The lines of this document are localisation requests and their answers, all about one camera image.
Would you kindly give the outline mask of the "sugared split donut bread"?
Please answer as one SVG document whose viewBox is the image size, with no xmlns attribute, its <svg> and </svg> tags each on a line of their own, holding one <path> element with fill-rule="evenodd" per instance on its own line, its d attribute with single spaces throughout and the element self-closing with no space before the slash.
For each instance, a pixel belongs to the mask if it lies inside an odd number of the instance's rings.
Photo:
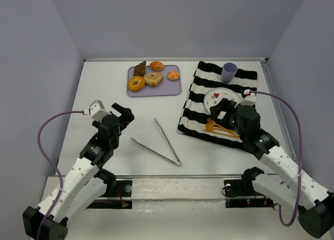
<svg viewBox="0 0 334 240">
<path fill-rule="evenodd" d="M 151 72 L 144 75 L 145 83 L 151 87 L 156 87 L 163 80 L 163 75 L 160 72 Z"/>
</svg>

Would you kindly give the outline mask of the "metal tongs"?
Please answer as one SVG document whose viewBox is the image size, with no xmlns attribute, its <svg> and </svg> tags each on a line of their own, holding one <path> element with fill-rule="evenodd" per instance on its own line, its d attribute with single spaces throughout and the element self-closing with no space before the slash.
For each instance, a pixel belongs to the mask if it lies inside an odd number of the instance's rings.
<svg viewBox="0 0 334 240">
<path fill-rule="evenodd" d="M 169 139 L 168 139 L 168 137 L 167 137 L 167 135 L 166 135 L 164 129 L 162 128 L 161 124 L 159 123 L 159 121 L 158 121 L 155 117 L 154 117 L 153 119 L 154 119 L 155 124 L 156 124 L 156 125 L 158 126 L 158 128 L 160 129 L 160 131 L 161 131 L 161 133 L 162 133 L 162 135 L 163 135 L 163 137 L 164 137 L 164 140 L 165 140 L 165 142 L 167 143 L 167 145 L 168 145 L 169 149 L 171 150 L 171 152 L 173 153 L 174 158 L 176 159 L 176 161 L 173 161 L 173 160 L 167 158 L 166 156 L 164 156 L 164 155 L 158 153 L 157 151 L 155 151 L 155 150 L 153 150 L 153 149 L 151 149 L 151 148 L 145 146 L 144 144 L 140 143 L 139 141 L 137 141 L 137 140 L 136 140 L 135 138 L 133 138 L 133 137 L 130 137 L 131 141 L 134 142 L 136 145 L 138 145 L 138 146 L 140 146 L 140 147 L 142 147 L 142 148 L 148 150 L 149 152 L 155 154 L 156 156 L 162 158 L 163 160 L 169 162 L 170 164 L 175 165 L 175 166 L 177 166 L 177 167 L 181 167 L 181 166 L 182 166 L 181 159 L 178 157 L 176 151 L 174 150 L 174 148 L 173 148 L 171 142 L 169 141 Z"/>
</svg>

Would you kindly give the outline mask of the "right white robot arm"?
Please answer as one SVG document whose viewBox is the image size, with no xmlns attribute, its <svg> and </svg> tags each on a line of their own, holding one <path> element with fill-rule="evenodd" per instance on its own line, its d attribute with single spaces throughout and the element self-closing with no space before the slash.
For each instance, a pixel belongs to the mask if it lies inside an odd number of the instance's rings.
<svg viewBox="0 0 334 240">
<path fill-rule="evenodd" d="M 321 238 L 333 228 L 333 192 L 305 173 L 279 142 L 260 125 L 253 105 L 242 105 L 223 98 L 210 107 L 210 118 L 223 127 L 230 126 L 245 150 L 273 170 L 282 180 L 275 184 L 262 170 L 245 172 L 253 189 L 291 209 L 301 227 L 312 237 Z"/>
</svg>

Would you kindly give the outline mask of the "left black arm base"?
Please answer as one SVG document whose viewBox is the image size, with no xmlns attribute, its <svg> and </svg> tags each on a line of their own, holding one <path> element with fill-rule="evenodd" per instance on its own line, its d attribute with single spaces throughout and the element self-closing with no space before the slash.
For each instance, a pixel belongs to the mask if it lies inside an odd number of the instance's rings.
<svg viewBox="0 0 334 240">
<path fill-rule="evenodd" d="M 106 192 L 94 200 L 88 209 L 132 209 L 133 181 L 129 179 L 117 180 L 108 184 Z"/>
</svg>

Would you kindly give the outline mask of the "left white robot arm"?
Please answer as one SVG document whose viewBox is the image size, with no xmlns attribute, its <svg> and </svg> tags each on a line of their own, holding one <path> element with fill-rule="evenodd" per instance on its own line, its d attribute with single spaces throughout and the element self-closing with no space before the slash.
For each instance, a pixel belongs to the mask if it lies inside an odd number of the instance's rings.
<svg viewBox="0 0 334 240">
<path fill-rule="evenodd" d="M 131 109 L 117 103 L 116 116 L 95 100 L 87 110 L 80 111 L 93 120 L 97 132 L 79 153 L 68 173 L 59 175 L 59 185 L 37 206 L 23 212 L 25 233 L 32 239 L 65 239 L 68 223 L 96 198 L 114 187 L 116 177 L 103 167 L 119 147 L 122 131 L 135 117 Z"/>
</svg>

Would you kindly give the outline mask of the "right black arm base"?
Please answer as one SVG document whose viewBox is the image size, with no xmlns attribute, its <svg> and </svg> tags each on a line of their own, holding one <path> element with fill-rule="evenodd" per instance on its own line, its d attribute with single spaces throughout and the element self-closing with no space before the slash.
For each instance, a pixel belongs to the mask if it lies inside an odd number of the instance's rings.
<svg viewBox="0 0 334 240">
<path fill-rule="evenodd" d="M 265 195 L 254 191 L 252 184 L 242 179 L 225 179 L 221 190 L 225 206 L 234 208 L 273 208 L 277 204 Z"/>
</svg>

